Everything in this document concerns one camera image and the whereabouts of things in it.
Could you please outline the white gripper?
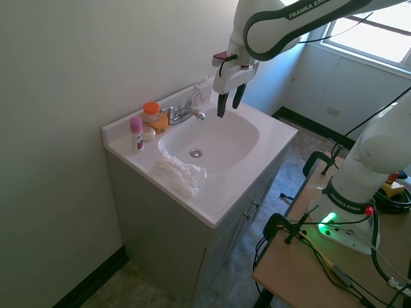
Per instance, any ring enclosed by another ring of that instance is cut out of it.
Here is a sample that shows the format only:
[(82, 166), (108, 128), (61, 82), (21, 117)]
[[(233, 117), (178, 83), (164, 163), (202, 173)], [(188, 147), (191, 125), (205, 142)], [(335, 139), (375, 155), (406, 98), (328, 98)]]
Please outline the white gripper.
[(249, 68), (244, 68), (236, 61), (224, 62), (220, 66), (216, 72), (213, 83), (213, 90), (219, 93), (217, 106), (218, 117), (224, 117), (229, 92), (236, 88), (236, 93), (232, 100), (232, 108), (237, 109), (239, 107), (247, 82), (255, 77), (258, 67), (259, 62), (256, 62)]

